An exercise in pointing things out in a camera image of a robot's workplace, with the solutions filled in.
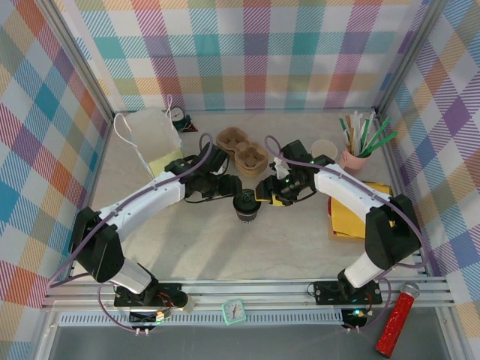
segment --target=cardboard cup holder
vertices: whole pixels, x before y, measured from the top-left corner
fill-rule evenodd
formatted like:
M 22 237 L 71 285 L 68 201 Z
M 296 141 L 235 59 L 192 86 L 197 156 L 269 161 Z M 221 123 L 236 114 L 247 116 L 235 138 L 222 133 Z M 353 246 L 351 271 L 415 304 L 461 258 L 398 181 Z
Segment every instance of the cardboard cup holder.
M 248 135 L 237 127 L 228 127 L 217 135 L 217 146 L 235 160 L 240 173 L 256 178 L 269 162 L 267 151 L 256 142 L 248 141 Z

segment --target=red tube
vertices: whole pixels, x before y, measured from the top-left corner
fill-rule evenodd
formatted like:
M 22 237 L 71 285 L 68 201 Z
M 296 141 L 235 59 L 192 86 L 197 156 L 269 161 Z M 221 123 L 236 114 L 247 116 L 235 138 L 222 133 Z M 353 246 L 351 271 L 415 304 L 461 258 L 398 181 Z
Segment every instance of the red tube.
M 413 301 L 418 295 L 419 287 L 415 283 L 409 282 L 402 286 L 397 304 L 390 315 L 390 319 L 388 319 L 382 336 L 376 344 L 376 351 L 387 359 L 390 359 L 392 356 L 398 337 L 412 308 Z

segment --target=plaid fabric backdrop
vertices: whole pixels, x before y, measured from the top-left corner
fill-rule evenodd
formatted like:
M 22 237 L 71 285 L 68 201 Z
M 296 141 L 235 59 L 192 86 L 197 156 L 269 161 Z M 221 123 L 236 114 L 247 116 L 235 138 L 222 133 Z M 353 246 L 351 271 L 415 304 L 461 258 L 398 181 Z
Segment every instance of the plaid fabric backdrop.
M 0 1 L 2 360 L 26 358 L 106 129 L 34 0 Z
M 116 110 L 371 107 L 429 0 L 56 0 Z
M 480 359 L 480 1 L 451 0 L 388 109 L 407 195 Z

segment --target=white table surface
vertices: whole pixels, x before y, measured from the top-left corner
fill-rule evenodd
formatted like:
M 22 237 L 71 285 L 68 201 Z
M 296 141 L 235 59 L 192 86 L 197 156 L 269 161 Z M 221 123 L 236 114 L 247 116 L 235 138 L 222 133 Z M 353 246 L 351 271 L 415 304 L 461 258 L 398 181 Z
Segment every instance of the white table surface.
M 237 126 L 250 141 L 263 144 L 271 134 L 282 146 L 300 139 L 305 148 L 318 139 L 344 148 L 338 117 L 345 112 L 319 113 L 194 113 L 198 133 L 181 134 L 184 155 L 198 153 L 198 139 L 208 131 L 215 138 Z M 114 133 L 100 170 L 93 209 L 123 199 L 149 182 L 135 151 Z M 273 172 L 245 178 L 230 164 L 228 173 L 240 176 L 243 188 L 254 189 Z M 392 183 L 381 151 L 375 151 L 358 175 L 364 181 Z M 336 277 L 364 251 L 363 244 L 328 238 L 328 197 L 317 194 L 288 208 L 262 204 L 256 220 L 242 223 L 231 199 L 203 204 L 180 202 L 147 220 L 123 243 L 124 255 L 144 265 L 158 279 L 290 279 Z M 80 266 L 75 273 L 80 273 Z M 389 276 L 415 276 L 396 268 Z

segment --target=pen holder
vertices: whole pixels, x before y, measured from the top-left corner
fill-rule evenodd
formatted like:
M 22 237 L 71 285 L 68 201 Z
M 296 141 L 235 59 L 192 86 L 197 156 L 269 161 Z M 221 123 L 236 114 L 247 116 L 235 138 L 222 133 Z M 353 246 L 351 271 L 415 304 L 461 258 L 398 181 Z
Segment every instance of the pen holder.
M 369 157 L 370 155 L 367 157 L 356 157 L 345 149 L 342 152 L 340 161 L 338 161 L 338 165 L 350 175 L 355 176 L 362 171 Z

